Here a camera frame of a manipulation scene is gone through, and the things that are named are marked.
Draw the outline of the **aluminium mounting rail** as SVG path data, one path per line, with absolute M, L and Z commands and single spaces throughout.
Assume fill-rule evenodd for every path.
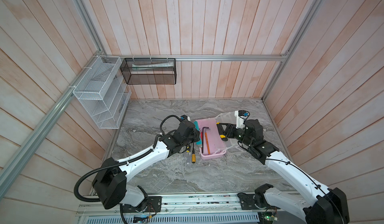
M 148 194 L 149 197 L 162 197 L 159 214 L 206 214 L 206 213 L 243 213 L 241 201 L 236 192 L 218 193 L 164 193 Z M 106 210 L 98 203 L 81 202 L 76 212 L 82 216 L 118 216 L 119 206 Z

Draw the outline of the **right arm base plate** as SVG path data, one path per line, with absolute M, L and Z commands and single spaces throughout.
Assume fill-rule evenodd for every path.
M 258 206 L 255 201 L 255 194 L 238 193 L 237 197 L 240 200 L 242 210 L 265 210 L 266 208 L 274 210 L 277 208 L 266 203 L 262 204 L 261 207 Z

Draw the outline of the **steel hex key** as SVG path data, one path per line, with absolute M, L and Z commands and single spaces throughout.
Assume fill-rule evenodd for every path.
M 208 131 L 208 130 L 210 130 L 210 127 L 203 127 L 202 128 L 202 132 L 201 132 L 202 137 L 201 137 L 201 139 L 204 139 L 205 132 Z

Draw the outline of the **yellow black utility knife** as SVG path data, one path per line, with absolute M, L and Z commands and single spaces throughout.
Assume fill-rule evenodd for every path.
M 217 129 L 218 129 L 221 140 L 224 142 L 228 141 L 228 138 L 225 135 L 225 131 L 223 129 L 223 125 L 220 122 L 217 123 Z

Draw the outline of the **black mesh wall basket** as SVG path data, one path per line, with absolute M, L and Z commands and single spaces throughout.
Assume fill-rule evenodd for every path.
M 175 85 L 177 67 L 174 58 L 125 58 L 120 71 L 129 85 Z

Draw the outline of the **pink tool box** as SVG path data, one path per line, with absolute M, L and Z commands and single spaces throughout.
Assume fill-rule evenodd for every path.
M 218 122 L 236 124 L 236 117 L 234 112 L 221 113 L 220 115 L 214 118 L 200 119 L 196 121 L 198 122 L 199 129 L 201 132 L 203 127 L 210 127 L 210 130 L 206 131 L 208 135 L 210 154 L 209 155 L 206 154 L 205 137 L 204 137 L 204 153 L 203 154 L 201 153 L 202 144 L 201 146 L 198 146 L 200 156 L 203 160 L 220 158 L 224 156 L 226 153 L 229 153 L 229 152 L 235 153 L 235 152 L 241 151 L 240 147 L 237 144 L 236 139 L 229 139 L 226 142 L 222 141 L 217 129 Z

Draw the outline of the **teal utility knife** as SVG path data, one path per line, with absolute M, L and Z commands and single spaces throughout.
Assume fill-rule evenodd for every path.
M 195 124 L 195 128 L 196 128 L 196 130 L 199 132 L 199 133 L 198 133 L 199 140 L 198 140 L 198 142 L 196 142 L 196 145 L 201 146 L 201 144 L 202 144 L 202 141 L 201 141 L 201 131 L 200 131 L 200 129 L 199 129 L 198 122 L 197 122 L 197 121 L 194 121 L 194 124 Z

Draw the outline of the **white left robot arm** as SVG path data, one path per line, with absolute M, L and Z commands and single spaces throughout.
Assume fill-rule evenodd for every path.
M 148 195 L 140 186 L 129 181 L 152 164 L 177 154 L 181 149 L 200 140 L 200 131 L 191 121 L 184 120 L 177 130 L 157 135 L 154 145 L 120 160 L 109 158 L 102 164 L 92 183 L 106 210 L 117 205 L 130 205 L 142 210 L 148 202 Z

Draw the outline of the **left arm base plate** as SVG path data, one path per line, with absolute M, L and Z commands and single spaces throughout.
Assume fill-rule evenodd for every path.
M 149 196 L 144 198 L 144 200 L 137 206 L 133 207 L 131 205 L 123 205 L 121 210 L 123 214 L 143 214 L 143 213 L 159 213 L 162 206 L 162 197 L 161 196 Z

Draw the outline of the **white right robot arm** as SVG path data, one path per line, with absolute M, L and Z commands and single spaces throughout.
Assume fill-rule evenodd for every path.
M 260 209 L 278 207 L 307 224 L 347 224 L 350 221 L 346 194 L 316 181 L 291 162 L 274 144 L 266 141 L 258 120 L 246 120 L 242 125 L 218 123 L 222 140 L 236 139 L 238 145 L 263 165 L 283 177 L 300 194 L 286 194 L 273 185 L 255 189 L 254 203 Z

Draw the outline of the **orange handled screwdriver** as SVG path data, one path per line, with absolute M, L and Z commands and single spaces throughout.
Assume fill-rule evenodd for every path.
M 196 154 L 195 154 L 195 146 L 192 145 L 192 163 L 194 164 L 196 162 Z

